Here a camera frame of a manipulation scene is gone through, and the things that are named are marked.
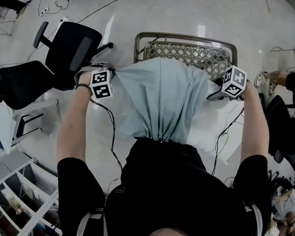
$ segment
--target tiled floor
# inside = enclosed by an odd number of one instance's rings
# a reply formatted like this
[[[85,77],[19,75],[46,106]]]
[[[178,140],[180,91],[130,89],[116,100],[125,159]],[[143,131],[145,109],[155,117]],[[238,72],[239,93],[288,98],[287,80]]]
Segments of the tiled floor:
[[[63,16],[77,22],[113,0],[70,0],[67,10],[43,18],[37,12],[39,1],[33,0],[14,23],[11,37],[0,36],[0,64],[25,62],[34,50],[32,43],[42,22],[49,22],[45,34],[48,36]],[[39,10],[49,6],[49,12],[58,11],[55,1],[42,0]],[[64,7],[67,5],[66,0],[57,1]],[[270,12],[266,0],[120,0],[85,19],[83,25],[104,34],[107,23],[112,21],[109,41],[114,42],[115,47],[94,60],[109,61],[117,69],[133,63],[134,39],[137,33],[163,31],[198,35],[235,44],[238,49],[238,66],[248,73],[252,81],[262,69],[276,69],[270,58],[272,47],[292,49],[295,45],[294,10],[286,0],[268,0],[268,3]],[[6,19],[13,17],[14,11],[10,11]],[[43,46],[33,53],[30,60],[44,63],[47,51]],[[47,96],[55,96],[59,104],[43,111],[45,115],[38,123],[43,132],[22,142],[28,155],[38,158],[54,171],[57,167],[57,132],[72,94],[71,91],[48,92]],[[122,95],[118,97],[118,94],[121,92],[117,90],[114,100],[106,102],[107,107],[116,115],[117,126],[126,111],[126,106],[122,104]],[[109,151],[112,126],[106,112],[93,105],[89,106],[87,121],[88,166],[106,188],[109,181],[120,174]],[[115,151],[122,164],[125,163],[133,143],[133,138],[116,132]],[[220,179],[224,180],[235,174],[239,165],[239,151],[240,148],[229,159],[228,165],[218,162],[216,175]],[[212,169],[214,158],[206,153],[201,156],[206,167]],[[272,158],[270,167],[278,167]],[[287,162],[280,165],[280,172],[287,176],[293,174]]]

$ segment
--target shoe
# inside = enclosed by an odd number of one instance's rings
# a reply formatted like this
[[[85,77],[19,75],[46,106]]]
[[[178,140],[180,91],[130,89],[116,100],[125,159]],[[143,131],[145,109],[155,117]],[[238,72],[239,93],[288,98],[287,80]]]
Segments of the shoe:
[[[261,85],[263,85],[264,83],[266,83],[266,78],[265,78],[265,74],[267,72],[265,71],[261,71],[258,76],[255,78],[255,88],[260,87]]]
[[[274,79],[270,79],[269,80],[269,89],[268,89],[269,96],[273,95],[275,88],[276,88],[276,84],[274,82]]]

